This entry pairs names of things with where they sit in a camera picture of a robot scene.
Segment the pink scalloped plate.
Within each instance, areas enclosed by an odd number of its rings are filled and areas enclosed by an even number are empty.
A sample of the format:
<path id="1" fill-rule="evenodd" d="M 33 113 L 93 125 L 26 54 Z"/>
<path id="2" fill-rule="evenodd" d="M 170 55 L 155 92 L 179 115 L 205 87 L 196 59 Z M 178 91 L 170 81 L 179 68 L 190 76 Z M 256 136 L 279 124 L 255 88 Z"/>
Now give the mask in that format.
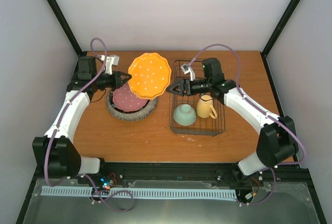
<path id="1" fill-rule="evenodd" d="M 141 99 L 132 93 L 128 83 L 116 89 L 113 93 L 113 103 L 124 112 L 137 111 L 144 107 L 147 102 L 147 99 Z"/>

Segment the pale green ceramic bowl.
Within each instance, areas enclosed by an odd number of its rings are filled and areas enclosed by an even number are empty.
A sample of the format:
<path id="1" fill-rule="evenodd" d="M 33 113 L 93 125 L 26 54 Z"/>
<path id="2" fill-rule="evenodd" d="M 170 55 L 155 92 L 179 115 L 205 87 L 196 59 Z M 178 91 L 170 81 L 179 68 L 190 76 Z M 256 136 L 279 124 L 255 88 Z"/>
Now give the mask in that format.
<path id="1" fill-rule="evenodd" d="M 189 104 L 180 104 L 173 112 L 173 119 L 181 126 L 189 126 L 195 123 L 197 116 L 195 110 Z"/>

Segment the yellow polka dot plate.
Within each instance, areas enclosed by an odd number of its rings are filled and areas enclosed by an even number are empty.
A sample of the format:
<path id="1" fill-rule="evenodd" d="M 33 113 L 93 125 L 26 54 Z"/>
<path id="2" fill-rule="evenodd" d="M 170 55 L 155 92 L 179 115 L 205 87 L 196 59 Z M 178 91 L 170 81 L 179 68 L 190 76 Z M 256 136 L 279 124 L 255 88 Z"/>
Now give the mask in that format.
<path id="1" fill-rule="evenodd" d="M 128 68 L 132 76 L 129 88 L 141 99 L 161 96 L 171 81 L 172 70 L 166 58 L 158 53 L 144 53 L 135 58 Z"/>

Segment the yellow ceramic mug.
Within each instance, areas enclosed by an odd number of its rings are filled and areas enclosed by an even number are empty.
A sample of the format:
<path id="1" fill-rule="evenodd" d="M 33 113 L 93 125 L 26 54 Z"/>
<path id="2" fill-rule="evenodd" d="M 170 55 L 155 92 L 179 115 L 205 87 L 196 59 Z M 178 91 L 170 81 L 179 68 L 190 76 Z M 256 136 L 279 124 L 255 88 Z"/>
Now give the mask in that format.
<path id="1" fill-rule="evenodd" d="M 218 117 L 213 105 L 213 99 L 209 95 L 200 96 L 200 99 L 197 102 L 196 112 L 200 118 L 211 117 L 216 119 Z"/>

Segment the green wire dish rack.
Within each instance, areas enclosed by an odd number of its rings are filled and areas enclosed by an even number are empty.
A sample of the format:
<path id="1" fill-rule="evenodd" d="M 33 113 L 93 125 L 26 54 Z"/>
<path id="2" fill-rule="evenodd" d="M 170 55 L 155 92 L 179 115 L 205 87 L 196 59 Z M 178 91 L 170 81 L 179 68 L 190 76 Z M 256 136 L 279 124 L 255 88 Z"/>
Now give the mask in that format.
<path id="1" fill-rule="evenodd" d="M 190 60 L 175 60 L 172 67 L 171 83 L 176 82 L 180 79 L 190 79 L 190 74 L 184 74 L 181 69 L 183 64 L 189 63 Z M 195 72 L 196 79 L 203 79 L 203 67 L 201 61 L 195 61 L 192 63 L 191 68 Z M 196 118 L 195 123 L 189 126 L 179 125 L 174 119 L 173 114 L 177 106 L 181 104 L 189 104 L 195 111 L 197 107 L 198 100 L 200 99 L 199 95 L 193 96 L 179 96 L 170 94 L 170 103 L 169 103 L 169 127 L 171 131 L 175 134 L 190 134 L 190 135 L 207 135 L 207 136 L 216 136 L 223 133 L 226 129 L 226 117 L 224 105 L 222 105 L 218 100 L 213 100 L 213 106 L 218 114 L 216 119 L 211 117 L 208 118 Z"/>

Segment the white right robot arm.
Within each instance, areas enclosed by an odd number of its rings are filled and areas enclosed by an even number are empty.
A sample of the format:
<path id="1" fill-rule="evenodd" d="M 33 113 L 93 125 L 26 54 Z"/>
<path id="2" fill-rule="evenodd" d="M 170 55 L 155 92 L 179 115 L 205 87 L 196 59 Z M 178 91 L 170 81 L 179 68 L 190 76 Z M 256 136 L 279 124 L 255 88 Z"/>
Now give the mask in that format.
<path id="1" fill-rule="evenodd" d="M 250 176 L 265 168 L 274 167 L 298 152 L 292 118 L 280 117 L 267 111 L 250 98 L 235 81 L 226 80 L 217 58 L 203 60 L 202 68 L 202 79 L 182 78 L 169 85 L 167 92 L 179 96 L 209 93 L 254 128 L 259 135 L 257 147 L 255 152 L 238 162 L 238 170 L 242 175 Z"/>

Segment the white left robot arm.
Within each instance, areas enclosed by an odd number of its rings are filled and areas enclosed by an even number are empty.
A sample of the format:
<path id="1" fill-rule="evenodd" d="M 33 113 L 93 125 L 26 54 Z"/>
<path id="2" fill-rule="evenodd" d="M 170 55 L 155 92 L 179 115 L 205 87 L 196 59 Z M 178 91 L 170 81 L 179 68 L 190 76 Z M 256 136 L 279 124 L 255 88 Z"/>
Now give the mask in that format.
<path id="1" fill-rule="evenodd" d="M 101 166 L 104 160 L 81 156 L 74 146 L 74 135 L 85 109 L 98 90 L 119 89 L 131 79 L 131 75 L 113 70 L 118 62 L 117 55 L 78 59 L 54 123 L 32 143 L 36 163 L 43 169 L 46 180 L 81 174 L 89 174 L 97 184 L 107 180 L 108 171 Z"/>

